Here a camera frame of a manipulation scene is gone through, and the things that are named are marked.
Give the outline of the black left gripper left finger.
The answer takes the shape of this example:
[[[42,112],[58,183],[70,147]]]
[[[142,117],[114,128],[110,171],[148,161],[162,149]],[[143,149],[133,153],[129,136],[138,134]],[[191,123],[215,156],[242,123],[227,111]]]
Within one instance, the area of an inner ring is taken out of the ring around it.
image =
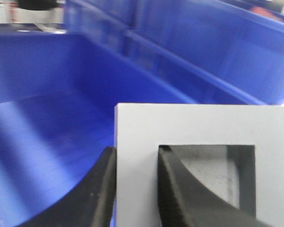
[[[116,193],[116,148],[106,147],[83,179],[23,227],[108,227]]]

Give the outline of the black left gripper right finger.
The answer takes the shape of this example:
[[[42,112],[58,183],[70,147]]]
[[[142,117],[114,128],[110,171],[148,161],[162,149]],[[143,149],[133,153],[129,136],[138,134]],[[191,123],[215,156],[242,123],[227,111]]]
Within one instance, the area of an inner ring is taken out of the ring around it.
[[[250,214],[225,202],[202,184],[171,146],[160,145],[157,196],[164,227],[266,227]]]

